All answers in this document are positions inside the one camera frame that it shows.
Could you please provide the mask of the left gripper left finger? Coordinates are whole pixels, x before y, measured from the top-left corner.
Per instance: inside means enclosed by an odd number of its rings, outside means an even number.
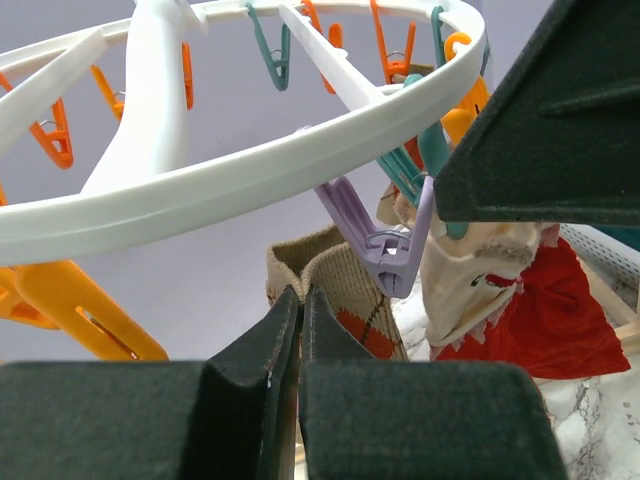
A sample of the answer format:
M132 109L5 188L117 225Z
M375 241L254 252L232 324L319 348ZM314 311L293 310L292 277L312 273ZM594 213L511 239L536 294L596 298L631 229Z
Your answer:
M1 370L5 479L290 479L299 299L206 361Z

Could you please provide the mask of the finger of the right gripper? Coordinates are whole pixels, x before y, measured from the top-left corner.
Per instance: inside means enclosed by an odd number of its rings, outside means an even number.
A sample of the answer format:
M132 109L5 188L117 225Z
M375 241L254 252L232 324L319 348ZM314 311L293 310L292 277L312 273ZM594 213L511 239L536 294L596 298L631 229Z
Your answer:
M434 192L445 221L637 225L638 3L553 3Z

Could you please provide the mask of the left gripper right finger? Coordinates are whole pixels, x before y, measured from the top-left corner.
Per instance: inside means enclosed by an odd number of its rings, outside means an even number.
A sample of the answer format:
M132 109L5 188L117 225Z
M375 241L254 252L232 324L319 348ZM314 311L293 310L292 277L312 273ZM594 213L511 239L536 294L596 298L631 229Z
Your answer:
M325 293L304 309L300 424L312 479L563 479L541 394L520 368L374 358Z

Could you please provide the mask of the wooden hanger rack frame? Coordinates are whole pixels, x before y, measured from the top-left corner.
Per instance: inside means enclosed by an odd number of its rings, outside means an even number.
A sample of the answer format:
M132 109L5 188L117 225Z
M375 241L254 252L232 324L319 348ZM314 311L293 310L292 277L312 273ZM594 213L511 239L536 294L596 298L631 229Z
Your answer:
M586 274L591 295L602 308L619 323L615 333L627 355L639 352L639 311L632 309L583 260L579 260Z

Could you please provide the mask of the beige argyle sock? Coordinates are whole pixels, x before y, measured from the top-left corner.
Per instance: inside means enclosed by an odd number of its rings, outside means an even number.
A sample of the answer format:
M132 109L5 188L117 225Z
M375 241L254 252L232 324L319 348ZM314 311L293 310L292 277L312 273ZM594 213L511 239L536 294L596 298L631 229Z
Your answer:
M371 280L337 227L271 245L266 266L269 303L288 285L301 300L318 286L337 320L372 355L386 360L408 358L390 299Z

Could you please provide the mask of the white round clip hanger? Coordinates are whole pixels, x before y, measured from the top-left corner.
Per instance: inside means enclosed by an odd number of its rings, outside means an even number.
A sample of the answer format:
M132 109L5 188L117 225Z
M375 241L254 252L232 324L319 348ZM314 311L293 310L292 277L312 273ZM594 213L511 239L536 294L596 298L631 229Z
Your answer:
M28 264L126 249L277 203L372 160L466 94L486 42L478 11L443 3L468 36L431 76L385 95L352 62L375 45L349 30L335 49L293 1L140 2L132 17L1 57L21 83L1 101L1 149L62 100L74 185L20 153L4 166L1 260Z

